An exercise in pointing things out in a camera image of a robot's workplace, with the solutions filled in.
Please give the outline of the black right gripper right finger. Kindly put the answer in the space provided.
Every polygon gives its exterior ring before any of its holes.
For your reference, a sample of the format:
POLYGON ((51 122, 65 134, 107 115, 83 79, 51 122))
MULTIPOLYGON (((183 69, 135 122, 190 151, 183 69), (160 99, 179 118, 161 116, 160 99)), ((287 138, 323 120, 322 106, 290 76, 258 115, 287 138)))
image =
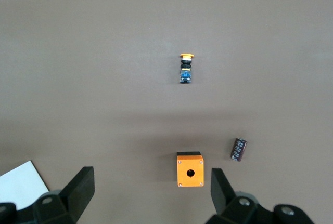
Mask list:
POLYGON ((234 191, 220 168, 211 170, 211 198, 216 214, 207 223, 272 223, 272 212, 254 195, 234 191))

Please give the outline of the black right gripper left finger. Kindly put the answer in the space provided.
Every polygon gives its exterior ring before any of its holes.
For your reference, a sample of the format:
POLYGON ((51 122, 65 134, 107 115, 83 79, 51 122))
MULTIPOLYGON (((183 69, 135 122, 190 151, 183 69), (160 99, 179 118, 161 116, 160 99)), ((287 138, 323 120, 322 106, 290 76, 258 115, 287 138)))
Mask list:
POLYGON ((94 168, 83 167, 58 193, 33 204, 37 223, 77 223, 94 195, 94 168))

